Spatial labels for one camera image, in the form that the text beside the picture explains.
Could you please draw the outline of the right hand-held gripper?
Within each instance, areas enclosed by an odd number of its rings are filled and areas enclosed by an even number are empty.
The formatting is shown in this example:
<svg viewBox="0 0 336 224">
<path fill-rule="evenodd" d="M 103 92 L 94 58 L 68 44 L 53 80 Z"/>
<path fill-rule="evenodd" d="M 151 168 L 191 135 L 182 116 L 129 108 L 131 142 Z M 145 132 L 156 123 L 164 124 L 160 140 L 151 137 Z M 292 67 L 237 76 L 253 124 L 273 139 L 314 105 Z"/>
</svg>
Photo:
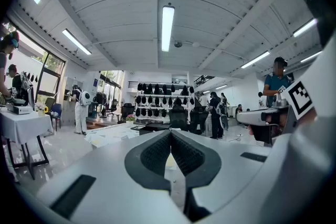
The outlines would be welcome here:
<svg viewBox="0 0 336 224">
<path fill-rule="evenodd" d="M 335 223 L 335 37 L 284 93 L 298 120 L 318 118 L 279 136 L 250 184 L 210 223 Z M 243 124 L 264 124 L 264 110 L 239 112 Z"/>
</svg>

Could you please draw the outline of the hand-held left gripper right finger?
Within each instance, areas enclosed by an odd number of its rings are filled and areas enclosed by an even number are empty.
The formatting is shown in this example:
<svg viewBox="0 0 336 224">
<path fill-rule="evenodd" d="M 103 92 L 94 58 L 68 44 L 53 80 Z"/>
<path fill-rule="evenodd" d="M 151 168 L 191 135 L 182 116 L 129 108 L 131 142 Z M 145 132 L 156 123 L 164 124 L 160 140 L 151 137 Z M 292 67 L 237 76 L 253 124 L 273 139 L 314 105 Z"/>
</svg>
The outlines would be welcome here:
<svg viewBox="0 0 336 224">
<path fill-rule="evenodd" d="M 197 222 L 221 210 L 254 179 L 270 150 L 171 132 L 171 153 L 185 177 L 183 212 Z"/>
</svg>

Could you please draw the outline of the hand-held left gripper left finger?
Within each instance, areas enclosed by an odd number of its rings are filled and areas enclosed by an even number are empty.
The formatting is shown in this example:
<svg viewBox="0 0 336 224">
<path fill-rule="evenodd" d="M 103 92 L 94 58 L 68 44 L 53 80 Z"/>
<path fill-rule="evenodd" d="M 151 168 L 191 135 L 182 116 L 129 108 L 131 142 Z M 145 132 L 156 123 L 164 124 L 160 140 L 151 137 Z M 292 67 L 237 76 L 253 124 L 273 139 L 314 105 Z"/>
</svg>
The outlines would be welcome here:
<svg viewBox="0 0 336 224">
<path fill-rule="evenodd" d="M 170 142 L 159 131 L 92 150 L 37 198 L 73 223 L 188 223 L 164 177 Z"/>
</svg>

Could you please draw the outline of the person's right hand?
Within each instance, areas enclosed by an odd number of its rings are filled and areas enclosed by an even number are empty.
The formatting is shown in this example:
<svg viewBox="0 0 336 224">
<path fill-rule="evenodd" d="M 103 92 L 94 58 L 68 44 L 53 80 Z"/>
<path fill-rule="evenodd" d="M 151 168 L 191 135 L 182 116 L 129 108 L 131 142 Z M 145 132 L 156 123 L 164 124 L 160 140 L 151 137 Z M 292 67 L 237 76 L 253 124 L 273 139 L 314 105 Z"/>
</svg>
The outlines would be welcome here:
<svg viewBox="0 0 336 224">
<path fill-rule="evenodd" d="M 318 118 L 315 108 L 311 108 L 305 115 L 303 115 L 299 120 L 297 127 L 306 125 L 308 123 L 314 122 Z"/>
</svg>

